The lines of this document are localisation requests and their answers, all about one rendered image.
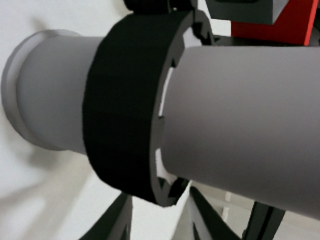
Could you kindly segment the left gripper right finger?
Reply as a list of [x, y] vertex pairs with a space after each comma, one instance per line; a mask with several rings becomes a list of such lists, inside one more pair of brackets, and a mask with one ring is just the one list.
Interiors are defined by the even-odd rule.
[[191, 240], [243, 240], [195, 186], [189, 187], [188, 213]]

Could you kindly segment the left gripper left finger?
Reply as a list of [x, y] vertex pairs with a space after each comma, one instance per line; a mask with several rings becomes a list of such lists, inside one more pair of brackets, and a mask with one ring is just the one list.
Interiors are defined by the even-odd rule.
[[133, 197], [120, 192], [78, 240], [131, 240]]

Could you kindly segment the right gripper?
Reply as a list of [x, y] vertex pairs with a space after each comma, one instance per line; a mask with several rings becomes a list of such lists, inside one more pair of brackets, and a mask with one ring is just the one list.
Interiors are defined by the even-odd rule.
[[[215, 46], [318, 47], [313, 26], [318, 0], [289, 0], [274, 25], [230, 21], [231, 36], [214, 35]], [[309, 44], [308, 44], [309, 42]]]

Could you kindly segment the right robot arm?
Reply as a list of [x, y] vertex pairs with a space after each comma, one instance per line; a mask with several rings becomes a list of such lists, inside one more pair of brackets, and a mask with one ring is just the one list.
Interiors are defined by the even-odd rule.
[[[210, 19], [273, 25], [289, 0], [205, 0]], [[320, 32], [320, 0], [313, 26]]]

